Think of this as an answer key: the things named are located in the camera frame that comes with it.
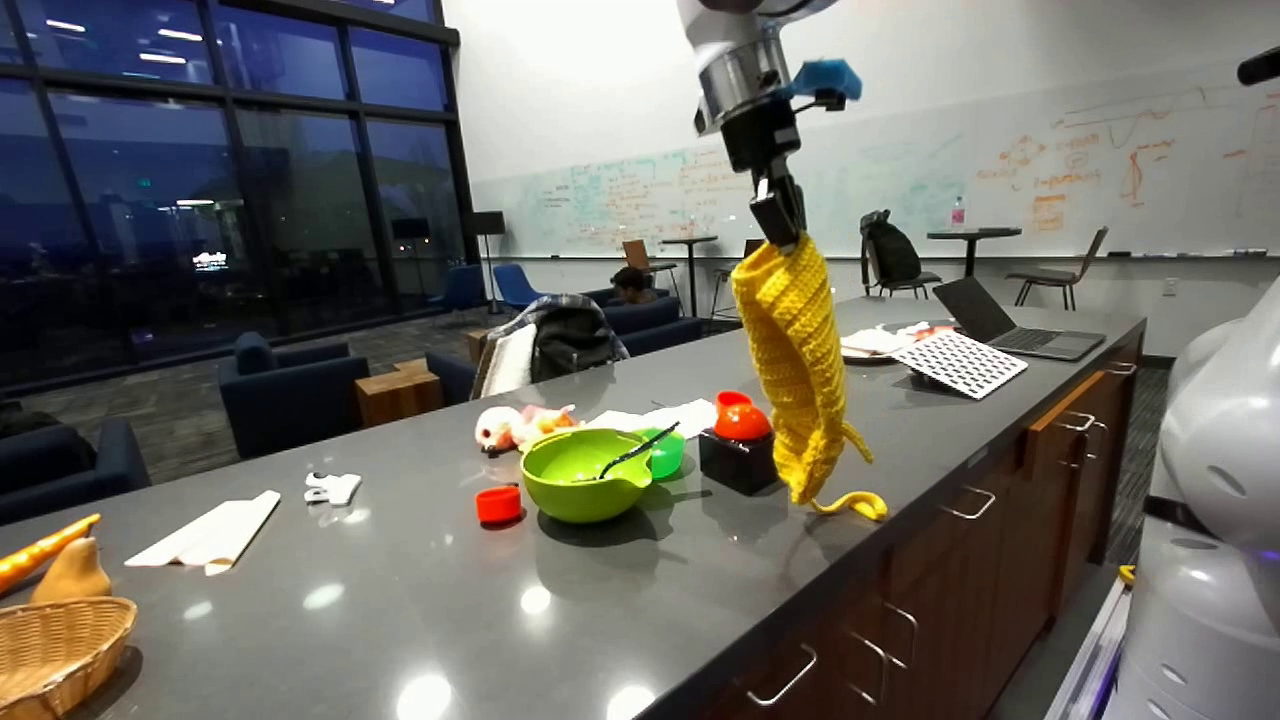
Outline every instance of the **person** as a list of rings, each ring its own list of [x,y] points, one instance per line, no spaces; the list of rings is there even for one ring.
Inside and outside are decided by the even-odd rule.
[[[622,305],[643,305],[658,299],[646,287],[649,283],[645,281],[645,274],[630,265],[614,273],[613,290],[618,293]]]

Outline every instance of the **yellow knitted cloth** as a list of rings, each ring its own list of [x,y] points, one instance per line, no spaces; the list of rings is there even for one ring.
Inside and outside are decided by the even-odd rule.
[[[731,277],[751,360],[773,404],[773,460],[791,487],[791,502],[808,502],[819,512],[849,506],[873,520],[883,519],[887,509],[873,493],[850,493],[829,506],[815,500],[845,439],[868,462],[872,454],[845,421],[845,365],[827,264],[813,240],[801,234],[787,255],[767,242]]]

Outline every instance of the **wicker basket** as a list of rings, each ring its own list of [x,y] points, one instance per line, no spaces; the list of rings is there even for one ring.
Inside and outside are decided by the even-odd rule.
[[[56,720],[115,670],[138,606],[87,597],[0,610],[0,720]]]

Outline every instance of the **laptop screen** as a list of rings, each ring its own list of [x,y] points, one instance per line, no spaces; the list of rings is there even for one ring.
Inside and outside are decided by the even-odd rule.
[[[1018,327],[996,299],[975,278],[964,278],[933,290],[964,332],[978,342],[991,342]]]

